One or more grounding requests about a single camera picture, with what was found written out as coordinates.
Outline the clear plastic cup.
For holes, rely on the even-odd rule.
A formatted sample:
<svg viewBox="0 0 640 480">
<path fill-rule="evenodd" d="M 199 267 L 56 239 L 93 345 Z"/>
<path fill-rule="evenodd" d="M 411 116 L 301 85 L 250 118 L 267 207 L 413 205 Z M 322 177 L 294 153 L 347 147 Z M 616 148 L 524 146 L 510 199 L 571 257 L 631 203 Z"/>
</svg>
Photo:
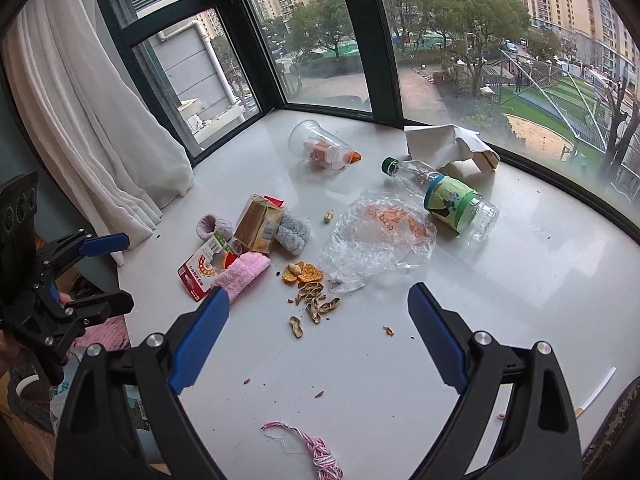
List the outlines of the clear plastic cup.
<svg viewBox="0 0 640 480">
<path fill-rule="evenodd" d="M 316 167 L 341 171 L 361 159 L 359 152 L 315 120 L 299 122 L 288 137 L 290 152 Z"/>
</svg>

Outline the grey fuzzy sock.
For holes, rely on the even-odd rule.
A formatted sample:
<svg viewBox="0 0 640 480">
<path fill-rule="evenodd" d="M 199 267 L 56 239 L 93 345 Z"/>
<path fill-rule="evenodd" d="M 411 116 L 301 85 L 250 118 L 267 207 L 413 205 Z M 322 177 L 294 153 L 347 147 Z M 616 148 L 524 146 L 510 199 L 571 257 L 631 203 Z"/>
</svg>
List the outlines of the grey fuzzy sock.
<svg viewBox="0 0 640 480">
<path fill-rule="evenodd" d="M 309 240 L 310 229 L 305 222 L 285 212 L 276 232 L 276 241 L 291 255 L 299 256 Z"/>
</svg>

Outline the white sheer curtain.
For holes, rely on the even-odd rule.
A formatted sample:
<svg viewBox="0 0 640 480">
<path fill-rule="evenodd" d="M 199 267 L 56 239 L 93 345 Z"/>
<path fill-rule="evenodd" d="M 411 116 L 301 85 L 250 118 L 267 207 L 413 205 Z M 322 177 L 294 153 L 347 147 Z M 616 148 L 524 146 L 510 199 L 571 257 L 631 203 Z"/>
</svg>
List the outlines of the white sheer curtain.
<svg viewBox="0 0 640 480">
<path fill-rule="evenodd" d="M 96 33 L 96 0 L 28 0 L 2 44 L 29 139 L 98 235 L 149 238 L 192 188 L 184 147 L 120 76 Z"/>
</svg>

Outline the crumpled clear plastic bag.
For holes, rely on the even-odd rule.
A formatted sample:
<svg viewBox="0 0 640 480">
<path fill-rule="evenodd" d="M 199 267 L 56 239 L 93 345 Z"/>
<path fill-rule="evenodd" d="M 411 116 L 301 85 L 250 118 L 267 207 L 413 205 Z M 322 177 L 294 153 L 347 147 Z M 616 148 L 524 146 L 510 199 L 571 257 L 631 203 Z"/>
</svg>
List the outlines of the crumpled clear plastic bag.
<svg viewBox="0 0 640 480">
<path fill-rule="evenodd" d="M 318 263 L 331 292 L 353 292 L 375 275 L 423 266 L 436 238 L 427 212 L 396 193 L 367 191 L 335 221 Z"/>
</svg>

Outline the peanut shell pile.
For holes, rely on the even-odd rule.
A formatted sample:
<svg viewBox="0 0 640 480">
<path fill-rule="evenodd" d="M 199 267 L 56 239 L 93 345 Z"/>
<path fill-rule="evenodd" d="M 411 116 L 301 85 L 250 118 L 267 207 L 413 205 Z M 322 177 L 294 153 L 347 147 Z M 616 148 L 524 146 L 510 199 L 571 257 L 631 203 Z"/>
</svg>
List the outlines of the peanut shell pile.
<svg viewBox="0 0 640 480">
<path fill-rule="evenodd" d="M 341 299 L 338 297 L 326 298 L 323 285 L 320 282 L 303 284 L 302 287 L 299 287 L 294 298 L 296 306 L 301 304 L 305 306 L 305 310 L 314 324 L 319 324 L 322 316 L 335 310 L 340 303 Z"/>
</svg>

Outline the white pen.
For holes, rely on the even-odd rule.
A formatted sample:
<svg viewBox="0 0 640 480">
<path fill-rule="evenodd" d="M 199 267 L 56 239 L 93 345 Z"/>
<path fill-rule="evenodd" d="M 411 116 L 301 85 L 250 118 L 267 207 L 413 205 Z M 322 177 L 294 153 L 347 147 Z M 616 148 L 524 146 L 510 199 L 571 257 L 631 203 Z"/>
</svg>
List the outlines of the white pen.
<svg viewBox="0 0 640 480">
<path fill-rule="evenodd" d="M 608 370 L 608 372 L 604 375 L 604 377 L 601 379 L 601 381 L 597 384 L 597 387 L 593 389 L 593 392 L 590 393 L 588 398 L 584 402 L 582 402 L 582 404 L 580 404 L 578 408 L 576 408 L 576 410 L 574 411 L 576 418 L 579 418 L 580 416 L 582 416 L 582 414 L 584 414 L 584 411 L 587 408 L 589 408 L 591 404 L 593 404 L 593 402 L 597 399 L 598 396 L 600 396 L 600 393 L 606 388 L 608 383 L 611 381 L 611 379 L 615 375 L 616 370 L 617 370 L 616 367 L 611 367 Z"/>
</svg>

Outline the pink white twine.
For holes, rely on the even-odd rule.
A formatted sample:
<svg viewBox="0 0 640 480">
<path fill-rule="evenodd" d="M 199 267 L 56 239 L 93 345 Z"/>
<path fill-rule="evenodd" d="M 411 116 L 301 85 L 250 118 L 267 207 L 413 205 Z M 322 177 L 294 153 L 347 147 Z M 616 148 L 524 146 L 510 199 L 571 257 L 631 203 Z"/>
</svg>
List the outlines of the pink white twine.
<svg viewBox="0 0 640 480">
<path fill-rule="evenodd" d="M 303 442 L 309 454 L 311 465 L 319 480 L 343 480 L 344 471 L 337 463 L 337 459 L 330 451 L 326 442 L 321 438 L 311 437 L 298 427 L 285 424 L 284 422 L 265 422 L 261 427 L 262 433 L 270 437 L 270 430 L 282 430 L 295 436 Z"/>
</svg>

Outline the green label plastic bottle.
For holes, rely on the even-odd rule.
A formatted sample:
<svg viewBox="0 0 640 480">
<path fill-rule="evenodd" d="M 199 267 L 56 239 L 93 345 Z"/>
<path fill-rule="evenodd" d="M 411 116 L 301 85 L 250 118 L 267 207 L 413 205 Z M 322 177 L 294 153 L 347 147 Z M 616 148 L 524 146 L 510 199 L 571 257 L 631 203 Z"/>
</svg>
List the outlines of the green label plastic bottle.
<svg viewBox="0 0 640 480">
<path fill-rule="evenodd" d="M 386 157 L 381 170 L 405 190 L 413 203 L 460 235 L 481 242 L 498 220 L 498 208 L 484 200 L 475 188 L 425 162 Z"/>
</svg>

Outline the mauve fuzzy sock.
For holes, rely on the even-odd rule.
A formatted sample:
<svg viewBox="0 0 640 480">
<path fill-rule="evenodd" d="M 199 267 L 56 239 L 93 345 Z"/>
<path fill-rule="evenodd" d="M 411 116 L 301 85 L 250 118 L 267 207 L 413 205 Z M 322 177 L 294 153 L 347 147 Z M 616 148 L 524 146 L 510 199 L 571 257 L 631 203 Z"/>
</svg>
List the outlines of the mauve fuzzy sock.
<svg viewBox="0 0 640 480">
<path fill-rule="evenodd" d="M 233 224 L 216 214 L 206 214 L 195 227 L 196 235 L 201 240 L 208 240 L 213 235 L 219 235 L 225 240 L 231 240 L 234 232 Z"/>
</svg>

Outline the dark window frame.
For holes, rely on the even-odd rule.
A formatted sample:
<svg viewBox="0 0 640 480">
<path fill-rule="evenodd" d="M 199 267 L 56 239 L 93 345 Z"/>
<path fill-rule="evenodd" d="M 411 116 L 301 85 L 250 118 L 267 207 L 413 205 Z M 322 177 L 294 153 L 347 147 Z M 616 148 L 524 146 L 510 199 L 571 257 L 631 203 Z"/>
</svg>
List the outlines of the dark window frame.
<svg viewBox="0 0 640 480">
<path fill-rule="evenodd" d="M 199 162 L 272 110 L 476 130 L 639 233 L 639 0 L 98 0 Z"/>
</svg>

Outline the white torn paper box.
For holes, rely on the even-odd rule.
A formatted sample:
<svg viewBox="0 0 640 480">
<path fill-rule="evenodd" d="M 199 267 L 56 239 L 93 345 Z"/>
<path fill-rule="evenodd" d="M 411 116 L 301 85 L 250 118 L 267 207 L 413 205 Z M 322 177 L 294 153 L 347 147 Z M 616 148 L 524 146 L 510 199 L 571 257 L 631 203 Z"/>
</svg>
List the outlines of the white torn paper box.
<svg viewBox="0 0 640 480">
<path fill-rule="evenodd" d="M 467 184 L 495 180 L 500 157 L 475 130 L 454 124 L 408 126 L 405 136 L 412 159 Z"/>
</svg>

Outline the red white torn carton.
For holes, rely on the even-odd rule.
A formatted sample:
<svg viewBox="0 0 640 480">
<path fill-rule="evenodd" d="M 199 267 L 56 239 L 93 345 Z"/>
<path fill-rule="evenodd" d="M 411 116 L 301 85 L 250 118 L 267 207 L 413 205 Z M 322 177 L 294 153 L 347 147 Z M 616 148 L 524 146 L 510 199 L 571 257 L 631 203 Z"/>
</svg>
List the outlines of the red white torn carton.
<svg viewBox="0 0 640 480">
<path fill-rule="evenodd" d="M 224 237 L 212 234 L 177 270 L 186 291 L 194 301 L 204 299 L 214 281 L 239 257 Z"/>
</svg>

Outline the orange peel pieces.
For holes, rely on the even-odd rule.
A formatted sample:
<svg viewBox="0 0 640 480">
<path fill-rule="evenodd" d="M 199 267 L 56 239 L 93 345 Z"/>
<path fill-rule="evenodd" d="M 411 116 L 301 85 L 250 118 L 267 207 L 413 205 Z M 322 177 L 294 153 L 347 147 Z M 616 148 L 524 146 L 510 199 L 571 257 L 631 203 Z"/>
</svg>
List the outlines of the orange peel pieces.
<svg viewBox="0 0 640 480">
<path fill-rule="evenodd" d="M 285 284 L 303 286 L 321 282 L 323 272 L 311 263 L 299 261 L 288 263 L 281 272 L 281 278 Z"/>
</svg>

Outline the broken peanut shell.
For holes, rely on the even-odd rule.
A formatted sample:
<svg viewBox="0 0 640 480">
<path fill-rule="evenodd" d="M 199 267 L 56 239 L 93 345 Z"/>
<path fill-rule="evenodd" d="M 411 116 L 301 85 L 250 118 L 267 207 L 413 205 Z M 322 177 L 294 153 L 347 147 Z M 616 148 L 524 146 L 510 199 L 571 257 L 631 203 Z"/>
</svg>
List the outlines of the broken peanut shell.
<svg viewBox="0 0 640 480">
<path fill-rule="evenodd" d="M 297 316 L 291 316 L 288 319 L 288 325 L 291 327 L 292 333 L 296 339 L 304 336 L 302 321 Z"/>
</svg>

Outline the pink fuzzy sock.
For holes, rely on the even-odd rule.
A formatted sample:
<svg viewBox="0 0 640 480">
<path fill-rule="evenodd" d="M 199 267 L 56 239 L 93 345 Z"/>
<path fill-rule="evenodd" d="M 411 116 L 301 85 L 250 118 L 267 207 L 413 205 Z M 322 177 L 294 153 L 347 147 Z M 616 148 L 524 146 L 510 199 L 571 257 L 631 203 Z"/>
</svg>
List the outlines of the pink fuzzy sock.
<svg viewBox="0 0 640 480">
<path fill-rule="evenodd" d="M 259 252 L 246 252 L 219 274 L 213 285 L 222 288 L 227 293 L 230 304 L 233 304 L 242 291 L 270 267 L 270 263 L 271 260 Z"/>
</svg>

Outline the gold cardboard box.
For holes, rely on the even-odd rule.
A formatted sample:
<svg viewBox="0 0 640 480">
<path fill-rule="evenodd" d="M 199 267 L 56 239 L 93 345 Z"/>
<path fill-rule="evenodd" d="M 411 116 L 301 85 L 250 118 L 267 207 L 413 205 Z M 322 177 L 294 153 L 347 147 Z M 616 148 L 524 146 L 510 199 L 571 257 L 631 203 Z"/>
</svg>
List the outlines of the gold cardboard box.
<svg viewBox="0 0 640 480">
<path fill-rule="evenodd" d="M 268 255 L 283 215 L 281 207 L 264 196 L 254 194 L 245 204 L 234 238 L 249 252 Z"/>
</svg>

